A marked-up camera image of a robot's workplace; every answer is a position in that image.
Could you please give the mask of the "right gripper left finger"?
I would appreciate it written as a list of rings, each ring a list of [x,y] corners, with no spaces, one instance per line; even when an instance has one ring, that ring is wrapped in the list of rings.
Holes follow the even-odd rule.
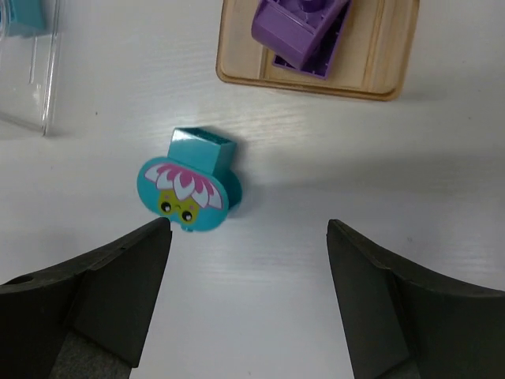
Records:
[[[165,218],[1,286],[4,378],[127,378],[170,252]]]

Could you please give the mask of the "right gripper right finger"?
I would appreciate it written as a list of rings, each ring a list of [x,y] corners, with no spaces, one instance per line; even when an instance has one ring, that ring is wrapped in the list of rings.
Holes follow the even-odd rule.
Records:
[[[335,293],[356,378],[501,378],[504,293],[327,226]]]

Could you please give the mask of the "teal frog flower lego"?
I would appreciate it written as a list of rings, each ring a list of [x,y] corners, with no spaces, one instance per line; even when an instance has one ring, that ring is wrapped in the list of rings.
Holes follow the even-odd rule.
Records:
[[[144,206],[184,231],[211,231],[242,200],[232,171],[237,143],[202,127],[176,128],[165,156],[150,159],[137,176]]]

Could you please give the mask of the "purple rounded printed lego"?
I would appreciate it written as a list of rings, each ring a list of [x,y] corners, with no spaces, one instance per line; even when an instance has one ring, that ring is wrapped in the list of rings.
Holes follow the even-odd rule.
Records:
[[[301,69],[294,68],[278,55],[275,55],[273,58],[272,65],[295,73],[326,80],[331,71],[331,65],[335,57],[335,52],[338,50],[339,39],[350,12],[351,5],[352,1],[346,2],[339,15],[335,18],[332,26],[325,33],[320,45],[315,49],[310,59]]]

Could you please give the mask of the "teal lego brick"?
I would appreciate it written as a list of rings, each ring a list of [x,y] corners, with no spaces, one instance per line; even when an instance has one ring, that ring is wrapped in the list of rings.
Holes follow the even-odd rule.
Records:
[[[43,34],[46,21],[40,0],[1,1],[1,37]]]

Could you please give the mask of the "purple small lego brick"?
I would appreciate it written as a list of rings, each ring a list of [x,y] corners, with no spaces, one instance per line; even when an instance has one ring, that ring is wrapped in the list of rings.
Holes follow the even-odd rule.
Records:
[[[260,1],[252,19],[252,38],[296,69],[320,45],[347,1]]]

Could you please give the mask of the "tan translucent container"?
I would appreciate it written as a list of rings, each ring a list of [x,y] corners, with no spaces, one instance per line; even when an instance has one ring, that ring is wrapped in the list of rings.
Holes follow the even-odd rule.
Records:
[[[252,38],[260,1],[223,2],[216,57],[227,83],[387,101],[401,92],[417,26],[417,1],[352,1],[326,80],[272,65]]]

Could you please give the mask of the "clear plastic container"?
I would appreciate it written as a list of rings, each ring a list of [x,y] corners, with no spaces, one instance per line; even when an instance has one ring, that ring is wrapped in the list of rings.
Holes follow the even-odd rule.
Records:
[[[43,34],[1,37],[1,139],[46,135],[53,122],[63,1],[41,1]]]

